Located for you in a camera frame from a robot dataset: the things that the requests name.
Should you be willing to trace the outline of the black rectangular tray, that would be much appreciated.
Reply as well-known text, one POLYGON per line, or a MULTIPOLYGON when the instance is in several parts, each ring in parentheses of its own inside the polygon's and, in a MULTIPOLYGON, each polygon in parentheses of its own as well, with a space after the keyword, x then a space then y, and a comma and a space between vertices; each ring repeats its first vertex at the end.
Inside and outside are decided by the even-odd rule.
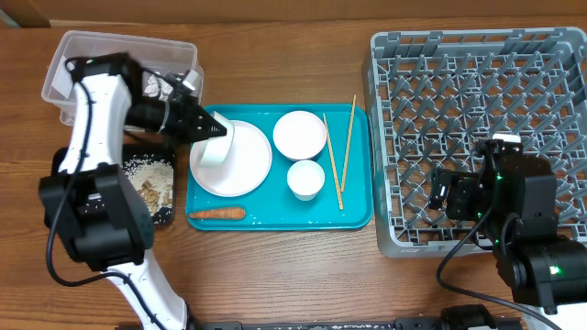
POLYGON ((157 213, 152 216, 152 222, 156 226, 163 226, 169 224, 174 218, 174 206, 176 197, 176 155, 175 150, 171 147, 165 147, 158 143, 149 144, 125 144, 122 153, 122 168, 126 160, 131 159, 148 159, 148 160, 167 160, 171 163, 173 168, 173 201, 172 208, 163 213, 157 213))

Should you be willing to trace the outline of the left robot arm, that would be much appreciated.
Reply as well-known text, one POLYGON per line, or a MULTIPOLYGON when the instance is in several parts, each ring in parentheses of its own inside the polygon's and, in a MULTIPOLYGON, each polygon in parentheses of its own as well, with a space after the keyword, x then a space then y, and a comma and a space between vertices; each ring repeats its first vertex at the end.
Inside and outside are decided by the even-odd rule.
POLYGON ((144 329, 199 329, 189 304, 167 281, 152 250, 148 206, 122 168, 127 126, 194 143, 227 134, 200 105, 203 74, 167 73, 165 100, 144 94, 148 68, 126 52, 64 61, 76 94, 72 136, 56 174, 39 182, 50 229, 46 267, 65 287, 110 280, 144 329))

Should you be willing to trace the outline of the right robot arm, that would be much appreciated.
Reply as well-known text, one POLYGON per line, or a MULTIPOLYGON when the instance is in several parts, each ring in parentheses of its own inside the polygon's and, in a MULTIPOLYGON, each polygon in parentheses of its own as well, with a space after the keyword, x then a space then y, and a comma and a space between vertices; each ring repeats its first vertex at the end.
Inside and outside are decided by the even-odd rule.
POLYGON ((453 292, 517 310, 533 329, 582 329, 586 315, 586 247, 559 234, 557 178, 549 163, 523 153, 487 155, 479 172, 436 169, 429 206, 474 223, 492 243, 507 301, 443 279, 453 292))

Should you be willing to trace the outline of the grey dishwasher rack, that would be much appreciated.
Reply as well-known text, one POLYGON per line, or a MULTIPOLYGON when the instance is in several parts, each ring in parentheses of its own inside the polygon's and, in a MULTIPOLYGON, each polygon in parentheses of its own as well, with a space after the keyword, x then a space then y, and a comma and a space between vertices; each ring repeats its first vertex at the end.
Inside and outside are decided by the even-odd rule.
POLYGON ((517 135, 558 178, 559 232, 586 239, 586 35, 576 27, 379 32, 364 64, 379 250, 441 257, 470 224, 427 206, 433 169, 477 171, 517 135))

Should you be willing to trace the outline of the wooden chopstick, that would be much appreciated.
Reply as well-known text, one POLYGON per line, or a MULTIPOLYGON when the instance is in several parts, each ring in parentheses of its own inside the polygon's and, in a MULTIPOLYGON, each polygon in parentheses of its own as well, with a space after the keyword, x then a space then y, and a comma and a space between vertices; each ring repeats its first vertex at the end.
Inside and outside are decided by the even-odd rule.
POLYGON ((325 130, 326 130, 326 135, 327 135, 327 148, 328 148, 328 153, 329 153, 329 157, 330 157, 330 163, 331 163, 331 168, 332 168, 332 172, 333 172, 333 179, 334 179, 334 184, 335 184, 335 190, 336 190, 336 196, 338 199, 338 209, 340 211, 344 210, 344 204, 343 204, 343 200, 342 200, 342 196, 341 196, 341 191, 340 191, 340 185, 339 185, 339 181, 338 181, 338 171, 337 171, 337 166, 336 166, 336 160, 335 160, 335 155, 334 155, 334 150, 332 147, 332 141, 331 141, 331 137, 330 137, 330 133, 329 133, 329 127, 328 127, 328 122, 327 122, 327 115, 326 113, 322 114, 323 116, 323 122, 324 122, 324 126, 325 126, 325 130))
POLYGON ((349 126, 348 126, 348 135, 347 135, 346 148, 345 148, 345 158, 344 158, 344 163, 343 163, 342 182, 340 185, 340 191, 342 193, 345 191, 345 187, 346 187, 346 178, 347 178, 348 164, 349 164, 349 151, 350 151, 350 143, 352 140, 352 132, 353 132, 353 125, 354 125, 354 115, 355 115, 355 110, 356 110, 356 104, 357 104, 357 95, 354 94, 353 100, 352 100, 351 111, 350 111, 350 115, 349 115, 349 126))

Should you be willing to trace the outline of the white medium bowl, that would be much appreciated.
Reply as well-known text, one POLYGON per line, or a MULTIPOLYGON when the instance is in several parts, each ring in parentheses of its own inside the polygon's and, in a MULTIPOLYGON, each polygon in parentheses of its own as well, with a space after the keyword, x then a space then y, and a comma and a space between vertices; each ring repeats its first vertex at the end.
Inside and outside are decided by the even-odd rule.
POLYGON ((292 111, 275 124, 272 139, 275 147, 289 160, 310 160, 327 142, 323 121, 307 111, 292 111))

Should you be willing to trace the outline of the clear plastic storage bin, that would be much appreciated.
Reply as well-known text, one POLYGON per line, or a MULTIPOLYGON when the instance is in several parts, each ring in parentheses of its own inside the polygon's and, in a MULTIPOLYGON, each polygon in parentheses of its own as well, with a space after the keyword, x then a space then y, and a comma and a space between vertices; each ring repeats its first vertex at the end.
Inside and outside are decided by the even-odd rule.
POLYGON ((198 50, 193 43, 161 38, 70 30, 56 49, 42 87, 41 97, 61 110, 60 121, 71 126, 76 113, 76 97, 72 79, 64 62, 75 57, 97 57, 126 52, 142 66, 160 74, 184 75, 198 72, 193 95, 200 98, 204 71, 198 62, 198 50))

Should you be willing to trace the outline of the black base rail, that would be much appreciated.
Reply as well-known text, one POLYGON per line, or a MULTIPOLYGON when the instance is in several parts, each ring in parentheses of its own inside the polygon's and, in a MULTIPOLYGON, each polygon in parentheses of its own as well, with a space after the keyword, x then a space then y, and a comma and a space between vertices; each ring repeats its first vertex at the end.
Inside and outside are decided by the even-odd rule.
POLYGON ((242 324, 237 321, 199 324, 204 330, 522 330, 520 318, 492 316, 482 304, 444 308, 439 316, 398 317, 393 321, 342 323, 242 324))

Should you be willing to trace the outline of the right wooden chopstick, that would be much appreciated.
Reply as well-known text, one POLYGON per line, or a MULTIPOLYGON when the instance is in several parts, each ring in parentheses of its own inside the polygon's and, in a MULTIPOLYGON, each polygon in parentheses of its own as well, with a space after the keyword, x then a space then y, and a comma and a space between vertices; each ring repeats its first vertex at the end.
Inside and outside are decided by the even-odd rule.
POLYGON ((356 110, 356 104, 357 104, 357 95, 354 94, 353 100, 352 100, 351 111, 350 111, 350 115, 349 115, 349 126, 348 126, 348 135, 347 135, 346 148, 345 148, 345 158, 344 158, 344 163, 343 163, 342 182, 340 185, 340 191, 342 193, 345 191, 345 187, 346 187, 346 178, 347 178, 348 164, 349 164, 349 151, 350 151, 350 143, 352 140, 352 132, 353 132, 353 125, 354 125, 354 115, 355 115, 355 110, 356 110))

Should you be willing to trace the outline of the brown food scraps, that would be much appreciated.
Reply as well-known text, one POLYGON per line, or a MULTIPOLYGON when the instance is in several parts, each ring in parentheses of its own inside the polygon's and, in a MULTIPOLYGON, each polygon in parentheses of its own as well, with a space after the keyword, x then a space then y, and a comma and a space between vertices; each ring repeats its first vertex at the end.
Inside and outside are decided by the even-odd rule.
POLYGON ((167 183, 154 184, 144 181, 138 194, 148 206, 151 215, 155 215, 162 208, 172 207, 172 185, 167 183))

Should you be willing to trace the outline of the white tissue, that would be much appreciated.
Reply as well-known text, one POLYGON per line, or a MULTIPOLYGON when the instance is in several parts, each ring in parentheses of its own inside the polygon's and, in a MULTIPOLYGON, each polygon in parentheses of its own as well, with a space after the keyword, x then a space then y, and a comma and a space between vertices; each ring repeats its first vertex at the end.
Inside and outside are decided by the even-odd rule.
POLYGON ((143 93, 148 97, 166 101, 171 92, 172 86, 170 84, 155 75, 150 75, 143 93))

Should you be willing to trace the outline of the white cup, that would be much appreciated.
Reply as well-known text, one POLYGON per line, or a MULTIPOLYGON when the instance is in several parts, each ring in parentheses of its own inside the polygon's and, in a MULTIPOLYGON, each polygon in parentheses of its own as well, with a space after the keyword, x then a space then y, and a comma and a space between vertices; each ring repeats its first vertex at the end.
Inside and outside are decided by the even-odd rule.
POLYGON ((294 163, 287 172, 287 185, 294 196, 300 201, 314 199, 325 183, 322 167, 312 160, 300 160, 294 163))

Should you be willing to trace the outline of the orange carrot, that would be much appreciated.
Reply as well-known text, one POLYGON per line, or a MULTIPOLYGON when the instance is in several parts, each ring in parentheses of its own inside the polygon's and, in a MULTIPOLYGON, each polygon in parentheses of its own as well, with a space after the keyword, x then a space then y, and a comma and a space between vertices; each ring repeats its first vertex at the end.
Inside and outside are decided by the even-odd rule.
POLYGON ((187 215, 193 220, 230 220, 238 221, 246 217, 246 210, 242 207, 226 207, 192 212, 187 215))

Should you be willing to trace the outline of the teal serving tray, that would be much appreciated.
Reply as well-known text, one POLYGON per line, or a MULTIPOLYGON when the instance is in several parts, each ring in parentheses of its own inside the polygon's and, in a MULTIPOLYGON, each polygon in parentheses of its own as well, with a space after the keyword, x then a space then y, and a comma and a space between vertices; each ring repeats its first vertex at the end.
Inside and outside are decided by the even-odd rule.
MULTIPOLYGON (((351 104, 215 104, 206 111, 217 111, 231 120, 250 123, 272 139, 273 127, 288 112, 304 110, 323 119, 326 113, 338 175, 343 172, 351 104)), ((294 197, 287 187, 286 173, 293 165, 277 149, 272 151, 272 164, 263 183, 239 197, 220 197, 205 191, 187 175, 185 212, 242 207, 243 220, 192 220, 190 224, 203 231, 303 231, 358 229, 365 226, 374 213, 371 178, 371 146, 369 120, 356 106, 345 191, 341 193, 344 210, 338 209, 330 157, 324 149, 316 162, 325 171, 325 185, 308 202, 294 197)))

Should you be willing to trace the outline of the white rice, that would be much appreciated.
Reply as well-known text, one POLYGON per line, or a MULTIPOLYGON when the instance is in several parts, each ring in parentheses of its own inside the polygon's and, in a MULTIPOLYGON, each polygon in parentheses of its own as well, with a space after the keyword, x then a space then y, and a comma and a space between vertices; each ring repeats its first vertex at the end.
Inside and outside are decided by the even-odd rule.
MULTIPOLYGON (((123 163, 124 173, 129 178, 132 186, 136 191, 140 189, 144 181, 150 181, 154 184, 167 183, 172 185, 173 200, 173 168, 167 160, 151 159, 130 159, 123 163)), ((160 212, 167 212, 171 208, 162 208, 160 212)))

